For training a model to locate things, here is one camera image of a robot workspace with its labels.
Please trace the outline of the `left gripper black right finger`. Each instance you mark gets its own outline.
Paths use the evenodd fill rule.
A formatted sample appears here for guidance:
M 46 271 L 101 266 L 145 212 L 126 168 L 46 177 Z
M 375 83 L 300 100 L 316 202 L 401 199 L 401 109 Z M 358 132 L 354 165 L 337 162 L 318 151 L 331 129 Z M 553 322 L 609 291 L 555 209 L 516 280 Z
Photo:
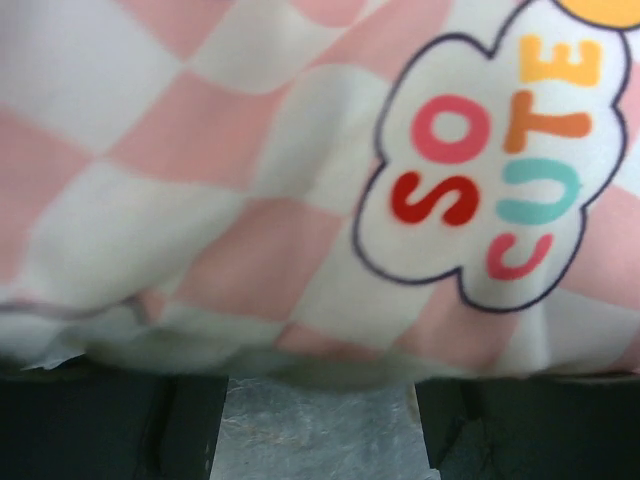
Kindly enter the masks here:
M 616 375 L 428 380 L 416 387 L 443 479 L 636 479 L 639 382 Z

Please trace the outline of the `pink checkered duck mattress cover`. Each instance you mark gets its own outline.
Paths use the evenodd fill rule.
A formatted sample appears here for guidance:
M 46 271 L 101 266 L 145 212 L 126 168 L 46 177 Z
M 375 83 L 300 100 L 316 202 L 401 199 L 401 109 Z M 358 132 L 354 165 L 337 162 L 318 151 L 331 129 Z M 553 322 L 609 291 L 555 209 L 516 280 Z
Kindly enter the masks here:
M 639 375 L 635 1 L 5 1 L 1 361 Z

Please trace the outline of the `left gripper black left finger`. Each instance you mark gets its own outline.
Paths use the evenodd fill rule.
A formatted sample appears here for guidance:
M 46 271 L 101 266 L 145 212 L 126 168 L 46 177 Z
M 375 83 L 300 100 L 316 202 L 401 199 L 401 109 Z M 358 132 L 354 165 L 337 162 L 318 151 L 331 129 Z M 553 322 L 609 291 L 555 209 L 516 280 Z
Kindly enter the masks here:
M 109 370 L 1 382 L 4 479 L 207 479 L 228 380 Z

